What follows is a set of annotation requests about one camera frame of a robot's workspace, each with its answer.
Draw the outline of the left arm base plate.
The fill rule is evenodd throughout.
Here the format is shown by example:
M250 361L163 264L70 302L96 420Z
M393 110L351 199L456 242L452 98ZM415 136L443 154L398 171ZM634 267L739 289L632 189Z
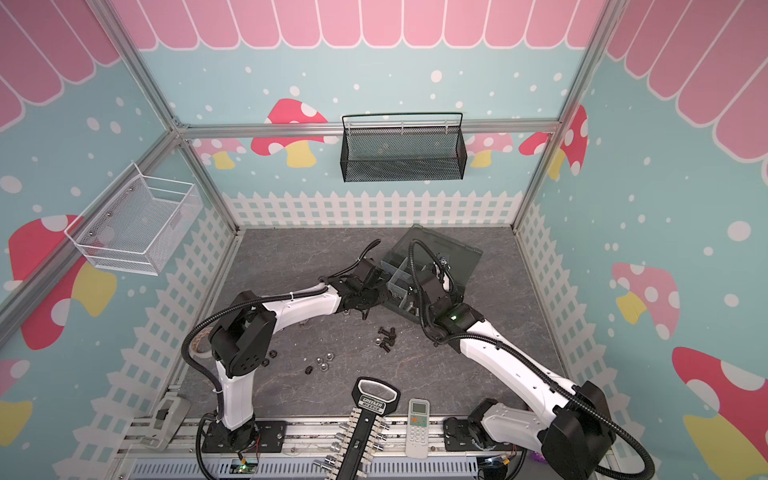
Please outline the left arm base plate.
M222 422L214 422L203 433L202 452L281 453L286 430L286 421L250 420L233 431Z

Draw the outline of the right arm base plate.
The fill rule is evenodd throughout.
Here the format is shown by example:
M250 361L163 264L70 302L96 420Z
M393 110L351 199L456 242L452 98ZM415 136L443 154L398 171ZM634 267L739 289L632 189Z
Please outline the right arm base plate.
M448 452L482 451L486 448L481 425L467 418L448 417L442 424L444 448Z

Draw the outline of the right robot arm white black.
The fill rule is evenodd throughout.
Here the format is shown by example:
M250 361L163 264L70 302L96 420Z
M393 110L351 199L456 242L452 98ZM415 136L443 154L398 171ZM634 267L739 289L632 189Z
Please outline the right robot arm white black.
M603 391L552 372L507 341L479 311L461 301L451 273L419 239L408 244L419 323L436 345L448 345L483 366L525 402L532 419L501 403L483 411L482 433L497 443L538 451L563 479L597 473L611 479L651 479L656 467L645 447L611 417ZM638 472L601 466L618 439L642 461Z

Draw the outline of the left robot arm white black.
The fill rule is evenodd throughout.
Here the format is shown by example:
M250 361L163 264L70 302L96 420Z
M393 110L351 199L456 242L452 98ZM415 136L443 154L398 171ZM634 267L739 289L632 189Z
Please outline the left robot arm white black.
M214 420L227 432L240 432L254 423L254 372L266 359L275 333L316 317L351 310L366 317L387 300L382 269L367 258L380 243L379 239L372 241L352 265L320 278L314 287L271 296L244 291L229 307L210 315L187 334L181 346L182 358L211 382L217 401ZM191 354L192 341L207 327L211 329L208 342L214 370Z

